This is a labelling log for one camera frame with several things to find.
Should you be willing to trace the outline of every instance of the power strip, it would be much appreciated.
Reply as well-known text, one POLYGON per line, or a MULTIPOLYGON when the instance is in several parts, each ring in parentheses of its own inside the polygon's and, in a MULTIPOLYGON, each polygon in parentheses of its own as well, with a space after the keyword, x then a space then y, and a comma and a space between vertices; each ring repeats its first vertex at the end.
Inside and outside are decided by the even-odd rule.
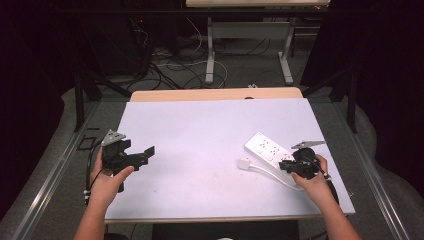
POLYGON ((282 160, 294 160, 293 155, 262 133, 258 132, 245 145, 245 149, 267 165, 275 175, 292 187, 297 186, 287 172, 280 169, 278 164, 282 160))

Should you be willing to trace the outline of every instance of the gripper camera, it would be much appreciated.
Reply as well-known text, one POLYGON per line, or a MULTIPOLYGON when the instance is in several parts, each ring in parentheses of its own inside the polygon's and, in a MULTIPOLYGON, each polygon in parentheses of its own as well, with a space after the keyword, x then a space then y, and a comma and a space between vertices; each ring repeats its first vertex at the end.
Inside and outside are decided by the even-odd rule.
MULTIPOLYGON (((155 147, 150 147, 144 153, 128 155, 125 149, 131 147, 131 140, 123 140, 124 134, 109 130, 103 139, 102 163, 105 169, 112 171, 113 175, 118 174, 124 168, 133 166, 134 171, 138 171, 141 166, 149 163, 149 158, 155 155, 155 147)), ((124 183, 119 186, 118 192, 124 191, 124 183)))

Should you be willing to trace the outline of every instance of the person's left hand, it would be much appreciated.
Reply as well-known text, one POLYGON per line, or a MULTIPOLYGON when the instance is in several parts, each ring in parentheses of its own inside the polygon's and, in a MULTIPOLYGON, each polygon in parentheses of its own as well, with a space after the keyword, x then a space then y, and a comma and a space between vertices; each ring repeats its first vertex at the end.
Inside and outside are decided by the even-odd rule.
POLYGON ((133 166, 128 166, 119 172, 116 176, 111 177, 112 171, 108 169, 102 170, 102 153, 103 148, 100 148, 97 153, 96 162, 91 171, 91 182, 95 179, 96 175, 101 171, 91 188, 91 195, 89 205, 96 205, 97 207, 106 210, 115 199, 118 193, 119 185, 134 171, 133 166))

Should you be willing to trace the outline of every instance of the power cord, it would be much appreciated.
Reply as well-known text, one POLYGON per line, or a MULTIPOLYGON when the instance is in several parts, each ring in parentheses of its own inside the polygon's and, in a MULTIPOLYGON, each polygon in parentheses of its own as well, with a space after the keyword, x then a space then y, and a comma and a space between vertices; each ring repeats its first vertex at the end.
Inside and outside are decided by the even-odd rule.
POLYGON ((334 200, 336 200, 337 204, 339 203, 339 196, 337 195, 336 188, 334 187, 333 182, 331 181, 331 176, 327 172, 325 172, 319 164, 317 164, 315 161, 311 160, 307 156, 303 156, 306 160, 308 160, 311 164, 313 164, 318 170, 324 175, 325 180, 327 181, 328 187, 330 188, 331 194, 333 194, 334 200))
POLYGON ((100 169, 100 171, 97 173, 96 177, 93 179, 93 182, 91 182, 90 179, 90 175, 91 175, 91 163, 92 163, 92 159, 93 159, 93 154, 95 149, 100 146, 101 142, 98 141, 93 145, 93 148, 91 148, 90 150, 90 154, 88 155, 88 161, 87 161, 87 169, 85 172, 85 190, 84 190, 84 195, 85 195, 85 204, 88 205, 88 202, 90 201, 90 195, 91 195, 91 188, 93 187, 94 182, 96 181, 97 177, 100 175, 100 173, 105 169, 105 166, 102 167, 102 169, 100 169))
POLYGON ((270 172, 270 171, 268 171, 268 170, 266 170, 264 168, 261 168, 261 167, 258 167, 256 165, 251 164, 250 163, 250 160, 248 158, 241 158, 241 159, 239 159, 238 162, 237 162, 237 166, 238 166, 238 168, 243 169, 243 170, 248 170, 249 168, 259 169, 259 170, 261 170, 263 172, 268 173, 269 175, 271 175, 272 177, 274 177, 276 180, 278 180, 280 183, 284 184, 284 186, 286 186, 286 187, 288 187, 290 189, 293 189, 293 190, 296 190, 296 191, 304 191, 303 188, 296 188, 296 187, 293 187, 290 184, 284 182, 279 177, 277 177, 274 173, 272 173, 272 172, 270 172))

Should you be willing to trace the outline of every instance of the desk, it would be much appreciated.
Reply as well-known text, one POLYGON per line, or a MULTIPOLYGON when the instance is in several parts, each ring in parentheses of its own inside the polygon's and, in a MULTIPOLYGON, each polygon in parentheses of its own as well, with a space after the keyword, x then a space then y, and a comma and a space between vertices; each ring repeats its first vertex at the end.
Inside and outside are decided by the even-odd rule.
MULTIPOLYGON (((174 96, 158 101, 158 97, 167 96, 164 93, 137 92, 134 102, 127 103, 118 129, 132 140, 127 153, 155 146, 156 155, 125 181, 125 191, 117 195, 107 211, 107 223, 321 216, 305 192, 291 190, 260 172, 237 168, 241 157, 261 165, 243 148, 256 132, 286 149, 302 140, 324 139, 308 100, 301 98, 298 89, 174 90, 174 96), (271 99, 265 99, 267 92, 271 99), (207 97, 196 101, 199 93, 207 97)), ((328 159, 342 210, 353 214, 352 202, 327 145, 314 150, 328 159)))
MULTIPOLYGON (((329 0, 187 0, 187 7, 214 8, 214 7, 296 7, 296 6, 324 6, 329 0)), ((287 85, 293 85, 287 55, 293 38, 296 18, 289 22, 212 22, 208 18, 208 63, 206 67, 205 82, 213 82, 215 52, 213 50, 214 38, 273 38, 285 39, 283 52, 278 53, 278 58, 287 85)))

